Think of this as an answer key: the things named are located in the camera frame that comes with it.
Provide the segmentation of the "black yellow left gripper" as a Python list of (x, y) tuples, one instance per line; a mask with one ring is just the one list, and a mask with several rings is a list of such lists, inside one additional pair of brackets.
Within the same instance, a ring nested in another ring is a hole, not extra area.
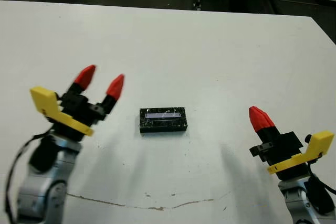
[(120, 74), (109, 85), (103, 102), (91, 104), (82, 93), (91, 83), (95, 69), (95, 65), (89, 65), (81, 70), (62, 96), (41, 86), (30, 89), (37, 111), (53, 124), (55, 132), (75, 141), (93, 134), (91, 126), (112, 111), (123, 89), (124, 74)]

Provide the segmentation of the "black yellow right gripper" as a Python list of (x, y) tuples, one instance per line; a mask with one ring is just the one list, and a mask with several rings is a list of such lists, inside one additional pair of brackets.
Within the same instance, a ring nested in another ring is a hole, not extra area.
[(259, 156), (267, 162), (268, 173), (276, 174), (280, 180), (289, 180), (307, 175), (307, 162), (326, 155), (334, 139), (334, 133), (322, 131), (310, 136), (305, 153), (294, 132), (280, 134), (268, 114), (256, 106), (249, 108), (250, 122), (262, 143), (250, 148), (253, 157)]

